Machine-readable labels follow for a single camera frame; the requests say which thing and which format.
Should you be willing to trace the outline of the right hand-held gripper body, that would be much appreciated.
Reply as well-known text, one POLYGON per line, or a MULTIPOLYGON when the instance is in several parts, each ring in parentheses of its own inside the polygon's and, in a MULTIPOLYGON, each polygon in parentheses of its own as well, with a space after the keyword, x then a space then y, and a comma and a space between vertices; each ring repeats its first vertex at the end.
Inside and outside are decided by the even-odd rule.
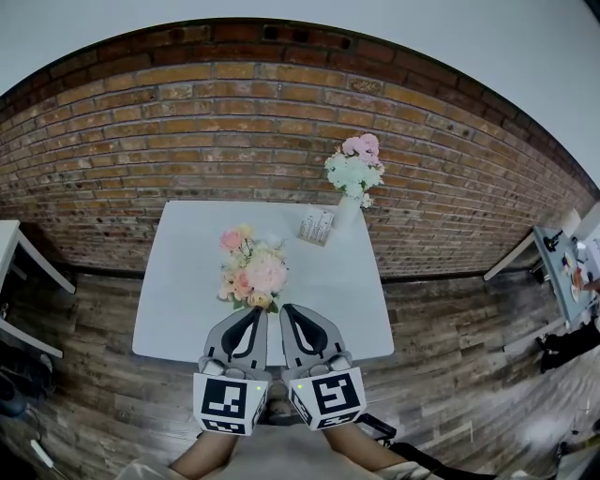
POLYGON ((353 422, 366 408, 359 367, 349 352, 340 352, 311 367, 285 370, 289 400, 311 430, 353 422))

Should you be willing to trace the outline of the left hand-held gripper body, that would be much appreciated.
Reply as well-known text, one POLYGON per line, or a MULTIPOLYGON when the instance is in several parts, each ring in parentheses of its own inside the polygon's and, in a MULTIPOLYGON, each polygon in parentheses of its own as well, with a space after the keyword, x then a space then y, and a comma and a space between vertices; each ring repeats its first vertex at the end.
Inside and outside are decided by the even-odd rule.
POLYGON ((250 435, 266 405, 270 374, 203 357, 193 375, 193 414, 202 432, 250 435))

